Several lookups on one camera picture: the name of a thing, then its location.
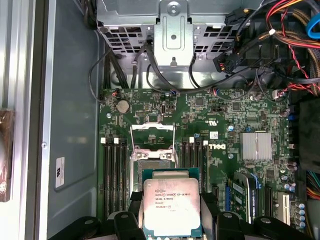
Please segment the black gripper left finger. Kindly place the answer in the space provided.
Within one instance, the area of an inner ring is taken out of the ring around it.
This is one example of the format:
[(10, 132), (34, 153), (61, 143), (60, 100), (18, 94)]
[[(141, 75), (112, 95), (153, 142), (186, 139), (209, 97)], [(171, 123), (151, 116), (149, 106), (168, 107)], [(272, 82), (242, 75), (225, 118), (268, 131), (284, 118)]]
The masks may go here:
[(84, 216), (52, 236), (51, 240), (143, 240), (143, 192), (133, 192), (127, 211), (112, 213), (106, 222)]

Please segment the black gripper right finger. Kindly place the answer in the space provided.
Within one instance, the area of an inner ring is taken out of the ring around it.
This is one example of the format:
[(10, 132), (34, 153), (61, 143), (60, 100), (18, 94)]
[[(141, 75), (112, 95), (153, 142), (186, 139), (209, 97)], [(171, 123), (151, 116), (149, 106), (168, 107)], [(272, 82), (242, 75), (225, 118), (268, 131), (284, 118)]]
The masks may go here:
[(270, 217), (257, 217), (252, 224), (230, 211), (220, 211), (212, 192), (200, 194), (201, 224), (208, 240), (309, 240), (306, 234)]

